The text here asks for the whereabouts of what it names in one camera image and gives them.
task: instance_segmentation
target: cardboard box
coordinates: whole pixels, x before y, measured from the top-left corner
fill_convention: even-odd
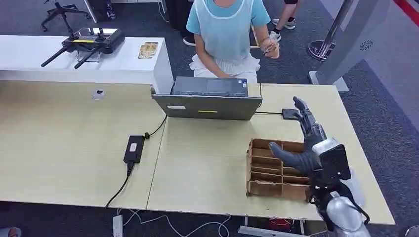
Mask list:
[[[275,142],[285,151],[301,153],[303,143],[252,139],[247,151],[247,195],[306,200],[309,178],[274,158],[268,144]]]

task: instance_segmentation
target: red stripe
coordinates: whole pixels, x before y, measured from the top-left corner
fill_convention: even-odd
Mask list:
[[[394,0],[394,2],[419,26],[419,12],[416,11],[406,0]]]

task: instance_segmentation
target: laptop keyboard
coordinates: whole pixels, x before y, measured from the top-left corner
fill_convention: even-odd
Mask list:
[[[225,97],[245,97],[242,93],[217,93],[217,92],[196,92],[196,91],[177,91],[176,95],[206,95],[206,96],[225,96]]]

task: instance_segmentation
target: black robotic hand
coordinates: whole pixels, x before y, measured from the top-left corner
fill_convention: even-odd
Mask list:
[[[293,98],[295,107],[298,108],[299,114],[295,114],[301,125],[301,130],[304,134],[305,151],[302,154],[293,154],[291,152],[283,151],[278,144],[271,142],[269,148],[274,157],[282,160],[286,166],[294,167],[307,176],[312,176],[316,169],[322,168],[319,158],[312,151],[312,147],[326,140],[326,134],[322,126],[316,123],[314,116],[308,109],[306,103],[297,97]]]

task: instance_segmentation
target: robotic arm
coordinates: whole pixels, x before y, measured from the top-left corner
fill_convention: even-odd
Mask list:
[[[295,116],[304,134],[305,152],[292,154],[281,150],[278,144],[270,143],[272,154],[310,178],[307,201],[316,205],[329,232],[336,237],[370,237],[365,227],[370,220],[368,214],[355,202],[351,190],[341,182],[351,178],[345,146],[327,138],[304,101],[297,97],[293,100],[299,110]]]

